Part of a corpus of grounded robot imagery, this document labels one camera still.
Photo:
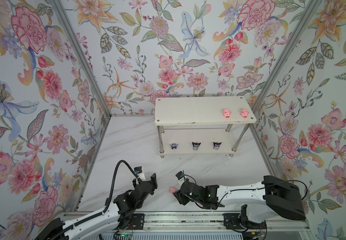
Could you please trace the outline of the pink pig toy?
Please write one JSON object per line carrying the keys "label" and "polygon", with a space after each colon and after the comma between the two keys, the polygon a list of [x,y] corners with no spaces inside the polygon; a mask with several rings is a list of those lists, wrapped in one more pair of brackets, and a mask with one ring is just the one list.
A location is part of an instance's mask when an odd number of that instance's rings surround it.
{"label": "pink pig toy", "polygon": [[223,110],[223,116],[227,119],[230,118],[231,117],[231,111],[228,109],[224,109]]}
{"label": "pink pig toy", "polygon": [[177,191],[177,189],[174,188],[174,187],[170,187],[169,191],[170,191],[171,194],[174,194]]}
{"label": "pink pig toy", "polygon": [[241,110],[241,112],[240,112],[240,114],[241,114],[241,116],[243,117],[243,118],[248,118],[248,116],[249,116],[249,111],[247,110],[247,109],[242,109]]}

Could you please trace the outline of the black purple figurine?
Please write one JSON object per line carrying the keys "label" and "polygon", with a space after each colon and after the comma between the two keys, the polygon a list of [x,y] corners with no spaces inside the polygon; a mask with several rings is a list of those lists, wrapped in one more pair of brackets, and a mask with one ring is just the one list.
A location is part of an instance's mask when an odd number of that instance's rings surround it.
{"label": "black purple figurine", "polygon": [[213,149],[214,149],[214,150],[219,150],[221,144],[222,144],[222,143],[213,142]]}
{"label": "black purple figurine", "polygon": [[177,147],[178,147],[178,144],[171,144],[171,149],[172,149],[172,150],[176,150]]}
{"label": "black purple figurine", "polygon": [[194,151],[198,151],[200,145],[201,145],[201,143],[199,143],[199,142],[192,142],[192,149]]}

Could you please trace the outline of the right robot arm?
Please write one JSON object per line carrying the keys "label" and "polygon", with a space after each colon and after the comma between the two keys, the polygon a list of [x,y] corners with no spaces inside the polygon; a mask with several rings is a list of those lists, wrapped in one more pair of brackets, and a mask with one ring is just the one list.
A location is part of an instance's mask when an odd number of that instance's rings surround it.
{"label": "right robot arm", "polygon": [[274,176],[264,176],[263,181],[244,186],[199,186],[181,175],[180,189],[173,195],[181,205],[189,202],[204,210],[215,211],[241,204],[241,218],[260,224],[280,216],[293,221],[306,220],[300,189],[289,181]]}

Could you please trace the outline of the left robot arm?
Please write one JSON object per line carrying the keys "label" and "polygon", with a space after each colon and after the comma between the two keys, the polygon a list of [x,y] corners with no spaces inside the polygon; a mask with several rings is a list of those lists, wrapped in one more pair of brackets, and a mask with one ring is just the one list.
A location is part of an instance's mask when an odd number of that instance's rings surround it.
{"label": "left robot arm", "polygon": [[156,174],[115,199],[106,199],[105,206],[83,217],[62,221],[52,220],[35,238],[36,240],[89,240],[109,230],[123,230],[131,223],[149,195],[158,188]]}

